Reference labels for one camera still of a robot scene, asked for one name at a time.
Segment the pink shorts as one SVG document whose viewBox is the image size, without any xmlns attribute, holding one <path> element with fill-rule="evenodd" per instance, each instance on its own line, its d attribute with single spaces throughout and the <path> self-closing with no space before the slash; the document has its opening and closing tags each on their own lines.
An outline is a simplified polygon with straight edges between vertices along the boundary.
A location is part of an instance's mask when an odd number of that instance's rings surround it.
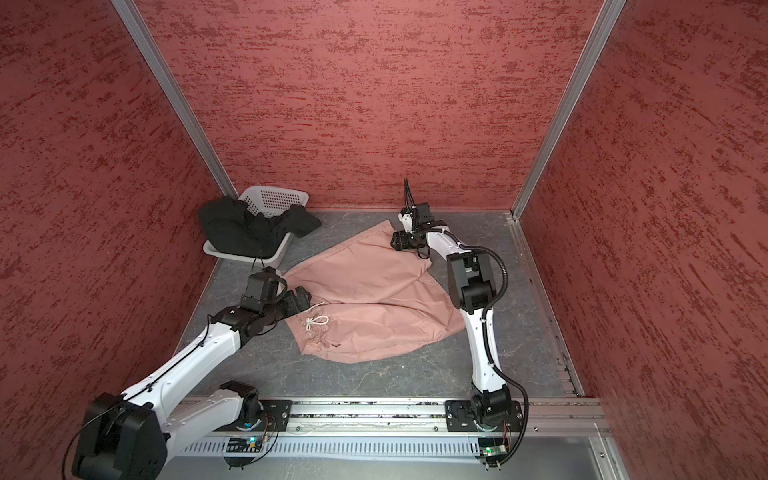
<svg viewBox="0 0 768 480">
<path fill-rule="evenodd" d="M 285 274 L 289 287 L 311 295 L 310 309 L 286 321 L 302 354 L 346 364 L 383 360 L 464 329 L 430 260 L 394 250 L 393 232 L 384 220 Z"/>
</svg>

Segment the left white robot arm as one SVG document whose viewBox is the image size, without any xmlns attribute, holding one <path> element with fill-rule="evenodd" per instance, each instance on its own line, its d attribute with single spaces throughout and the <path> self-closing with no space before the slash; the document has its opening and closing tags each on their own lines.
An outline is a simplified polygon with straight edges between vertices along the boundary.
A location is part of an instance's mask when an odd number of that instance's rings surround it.
<svg viewBox="0 0 768 480">
<path fill-rule="evenodd" d="M 274 446 L 287 414 L 270 412 L 249 385 L 228 381 L 192 407 L 177 408 L 249 340 L 310 304 L 310 293 L 298 287 L 246 297 L 209 317 L 195 340 L 158 370 L 119 395 L 101 394 L 88 406 L 66 448 L 61 473 L 79 479 L 154 479 L 169 460 L 221 427 L 254 432 L 256 443 Z"/>
</svg>

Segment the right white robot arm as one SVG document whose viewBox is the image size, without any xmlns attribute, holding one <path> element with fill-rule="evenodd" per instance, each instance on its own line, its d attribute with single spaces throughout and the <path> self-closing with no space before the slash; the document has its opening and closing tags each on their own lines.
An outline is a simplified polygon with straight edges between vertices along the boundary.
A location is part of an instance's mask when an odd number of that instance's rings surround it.
<svg viewBox="0 0 768 480">
<path fill-rule="evenodd" d="M 493 324 L 494 307 L 509 284 L 504 261 L 487 247 L 460 241 L 446 226 L 399 230 L 392 235 L 391 246 L 396 251 L 426 249 L 444 259 L 449 297 L 464 320 L 470 346 L 474 389 L 470 418 L 480 429 L 507 424 L 522 431 L 528 413 L 527 393 L 499 364 Z"/>
</svg>

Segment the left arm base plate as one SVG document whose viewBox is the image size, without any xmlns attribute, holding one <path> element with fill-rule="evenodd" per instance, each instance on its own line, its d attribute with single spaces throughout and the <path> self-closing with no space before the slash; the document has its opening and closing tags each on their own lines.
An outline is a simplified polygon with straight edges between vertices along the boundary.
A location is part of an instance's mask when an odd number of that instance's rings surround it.
<svg viewBox="0 0 768 480">
<path fill-rule="evenodd" d="M 230 430 L 284 432 L 290 419 L 293 402 L 286 399 L 245 399 L 235 421 L 227 425 Z"/>
</svg>

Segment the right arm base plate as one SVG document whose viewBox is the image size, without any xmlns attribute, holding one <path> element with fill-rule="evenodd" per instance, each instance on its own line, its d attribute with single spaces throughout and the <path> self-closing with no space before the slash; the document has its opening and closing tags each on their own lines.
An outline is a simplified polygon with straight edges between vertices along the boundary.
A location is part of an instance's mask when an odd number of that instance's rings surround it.
<svg viewBox="0 0 768 480">
<path fill-rule="evenodd" d="M 447 400 L 444 402 L 447 430 L 457 432 L 501 433 L 504 428 L 519 432 L 524 415 L 519 402 L 502 400 L 483 403 L 471 400 Z"/>
</svg>

